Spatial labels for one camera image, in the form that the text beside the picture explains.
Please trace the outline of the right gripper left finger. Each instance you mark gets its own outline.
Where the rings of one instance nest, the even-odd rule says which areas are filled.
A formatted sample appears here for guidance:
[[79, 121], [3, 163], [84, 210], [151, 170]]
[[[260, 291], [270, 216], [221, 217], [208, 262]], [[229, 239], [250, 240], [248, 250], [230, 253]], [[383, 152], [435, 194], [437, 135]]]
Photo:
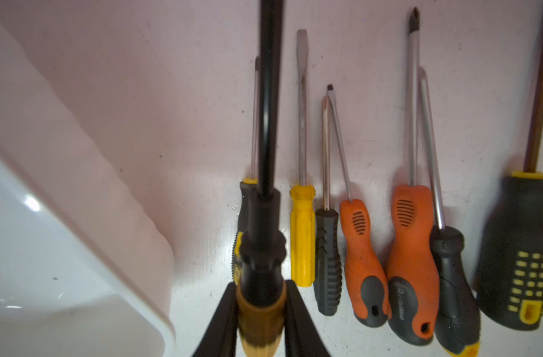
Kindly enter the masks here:
[[206, 332], [193, 356], [234, 357], [237, 349], [237, 285], [226, 287]]

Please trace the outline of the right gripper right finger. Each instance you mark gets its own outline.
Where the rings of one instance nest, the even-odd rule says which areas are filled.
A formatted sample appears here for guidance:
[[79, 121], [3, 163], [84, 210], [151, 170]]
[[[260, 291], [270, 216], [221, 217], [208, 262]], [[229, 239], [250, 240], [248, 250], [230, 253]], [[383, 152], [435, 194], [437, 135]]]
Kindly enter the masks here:
[[285, 351], [287, 357], [329, 357], [297, 285], [286, 281]]

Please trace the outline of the small black precision screwdriver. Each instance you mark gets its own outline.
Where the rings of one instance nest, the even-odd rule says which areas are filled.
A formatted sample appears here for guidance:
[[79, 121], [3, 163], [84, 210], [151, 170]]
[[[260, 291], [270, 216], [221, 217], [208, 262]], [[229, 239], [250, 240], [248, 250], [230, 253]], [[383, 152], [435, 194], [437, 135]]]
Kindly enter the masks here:
[[258, 183], [240, 247], [243, 269], [237, 291], [240, 340], [247, 356], [274, 355], [285, 321], [281, 265], [286, 240], [279, 231], [280, 193], [274, 187], [283, 10], [283, 1], [261, 1], [259, 7]]

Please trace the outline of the black ribbed handle screwdriver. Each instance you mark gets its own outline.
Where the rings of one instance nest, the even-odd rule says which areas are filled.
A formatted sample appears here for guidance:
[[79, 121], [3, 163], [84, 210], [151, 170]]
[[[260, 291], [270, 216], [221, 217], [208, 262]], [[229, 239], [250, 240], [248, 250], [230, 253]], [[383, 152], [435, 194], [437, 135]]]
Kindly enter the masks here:
[[316, 267], [314, 296], [319, 312], [334, 316], [338, 310], [342, 290], [341, 256], [338, 251], [337, 211], [330, 205], [330, 133], [329, 98], [324, 96], [322, 109], [322, 207], [315, 213], [316, 219]]

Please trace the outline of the small orange screwdriver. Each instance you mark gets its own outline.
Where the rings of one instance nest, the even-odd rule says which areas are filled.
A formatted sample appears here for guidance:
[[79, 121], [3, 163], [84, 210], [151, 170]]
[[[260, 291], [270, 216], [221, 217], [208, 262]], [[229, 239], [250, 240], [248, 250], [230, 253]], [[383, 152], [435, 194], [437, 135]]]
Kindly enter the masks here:
[[347, 199], [340, 204], [342, 232], [347, 241], [345, 276], [355, 317], [363, 325], [383, 326], [390, 312], [387, 279], [370, 241], [371, 223], [363, 201], [353, 197], [337, 109], [335, 89], [327, 86]]

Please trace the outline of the orange screwdriver long shaft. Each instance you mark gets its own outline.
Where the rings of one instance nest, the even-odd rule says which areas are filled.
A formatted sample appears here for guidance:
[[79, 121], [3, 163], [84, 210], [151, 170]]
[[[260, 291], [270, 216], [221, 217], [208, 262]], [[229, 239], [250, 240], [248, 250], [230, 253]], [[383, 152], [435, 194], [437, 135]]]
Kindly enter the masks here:
[[408, 19], [408, 182], [393, 191], [391, 213], [396, 236], [386, 275], [390, 328], [410, 345], [426, 346], [432, 342], [439, 310], [439, 275], [429, 243], [434, 224], [432, 193], [417, 181], [419, 65], [420, 11], [414, 8]]

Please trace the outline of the yellow handle screwdriver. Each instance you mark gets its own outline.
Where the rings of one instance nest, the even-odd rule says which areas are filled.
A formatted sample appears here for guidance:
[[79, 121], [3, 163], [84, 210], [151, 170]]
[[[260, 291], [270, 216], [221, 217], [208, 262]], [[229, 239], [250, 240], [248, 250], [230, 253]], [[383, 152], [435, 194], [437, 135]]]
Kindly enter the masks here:
[[298, 183], [290, 190], [292, 280], [310, 287], [315, 280], [315, 188], [307, 183], [307, 89], [309, 39], [307, 31], [297, 32], [298, 65]]

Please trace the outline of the black yellow-tip screwdriver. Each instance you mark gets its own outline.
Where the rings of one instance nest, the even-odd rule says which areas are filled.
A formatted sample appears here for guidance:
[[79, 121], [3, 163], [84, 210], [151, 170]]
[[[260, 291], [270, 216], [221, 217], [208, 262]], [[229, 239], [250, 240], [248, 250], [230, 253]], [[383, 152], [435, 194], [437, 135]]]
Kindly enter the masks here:
[[439, 273], [439, 312], [434, 333], [449, 355], [477, 356], [480, 349], [481, 314], [463, 269], [461, 253], [465, 246], [464, 236], [445, 222], [428, 75], [421, 66], [418, 73], [422, 127], [434, 204], [430, 248]]

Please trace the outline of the white plastic storage box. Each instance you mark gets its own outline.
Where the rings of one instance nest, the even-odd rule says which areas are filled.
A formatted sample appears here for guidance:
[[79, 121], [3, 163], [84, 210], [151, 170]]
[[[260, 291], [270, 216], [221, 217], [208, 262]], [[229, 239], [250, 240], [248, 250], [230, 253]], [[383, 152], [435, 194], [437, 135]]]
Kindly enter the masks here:
[[173, 263], [0, 23], [0, 356], [170, 356]]

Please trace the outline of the black yellow dotted screwdriver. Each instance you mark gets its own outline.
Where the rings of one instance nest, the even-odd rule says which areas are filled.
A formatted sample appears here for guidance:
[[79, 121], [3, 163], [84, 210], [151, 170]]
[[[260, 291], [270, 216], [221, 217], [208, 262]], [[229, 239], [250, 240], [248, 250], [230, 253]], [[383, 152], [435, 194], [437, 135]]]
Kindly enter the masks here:
[[524, 168], [502, 178], [483, 230], [478, 307], [494, 322], [537, 330], [543, 315], [543, 172], [537, 170], [543, 132], [543, 41]]

